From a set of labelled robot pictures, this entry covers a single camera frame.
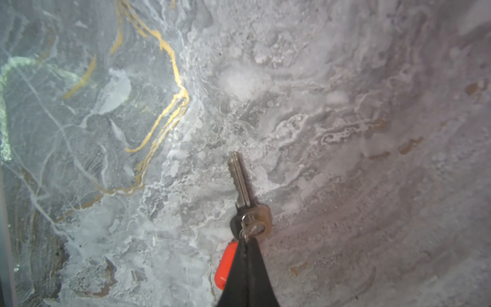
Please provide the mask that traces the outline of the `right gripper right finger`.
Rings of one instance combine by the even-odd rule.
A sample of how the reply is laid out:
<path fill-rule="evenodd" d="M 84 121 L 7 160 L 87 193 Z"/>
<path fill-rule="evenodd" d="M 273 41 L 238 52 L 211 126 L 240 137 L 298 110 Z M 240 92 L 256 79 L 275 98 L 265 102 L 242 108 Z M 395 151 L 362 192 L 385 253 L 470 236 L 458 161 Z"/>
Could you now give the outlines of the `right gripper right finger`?
<path fill-rule="evenodd" d="M 256 238 L 248 240 L 246 268 L 248 274 L 248 306 L 280 307 Z"/>

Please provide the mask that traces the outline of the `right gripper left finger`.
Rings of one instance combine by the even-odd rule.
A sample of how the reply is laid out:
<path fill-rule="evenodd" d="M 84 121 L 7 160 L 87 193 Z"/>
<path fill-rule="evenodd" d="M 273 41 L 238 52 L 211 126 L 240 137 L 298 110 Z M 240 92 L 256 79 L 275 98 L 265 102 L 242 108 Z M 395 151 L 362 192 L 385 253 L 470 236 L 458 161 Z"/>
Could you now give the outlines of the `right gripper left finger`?
<path fill-rule="evenodd" d="M 246 242 L 227 245 L 216 271 L 216 286 L 222 290 L 217 306 L 247 306 Z"/>

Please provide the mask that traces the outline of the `red capped key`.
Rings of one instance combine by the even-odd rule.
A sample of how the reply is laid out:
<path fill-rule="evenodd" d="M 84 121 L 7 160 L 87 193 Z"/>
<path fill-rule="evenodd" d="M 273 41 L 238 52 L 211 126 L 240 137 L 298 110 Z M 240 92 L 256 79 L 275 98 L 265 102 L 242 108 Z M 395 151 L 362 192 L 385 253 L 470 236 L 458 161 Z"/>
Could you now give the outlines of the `red capped key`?
<path fill-rule="evenodd" d="M 239 240 L 252 237 L 264 239 L 272 231 L 271 210 L 266 205 L 258 205 L 253 198 L 248 176 L 238 152 L 231 154 L 228 167 L 238 198 L 235 203 L 237 213 L 230 221 L 233 239 L 228 243 L 214 276 L 215 285 L 220 290 L 225 289 Z"/>

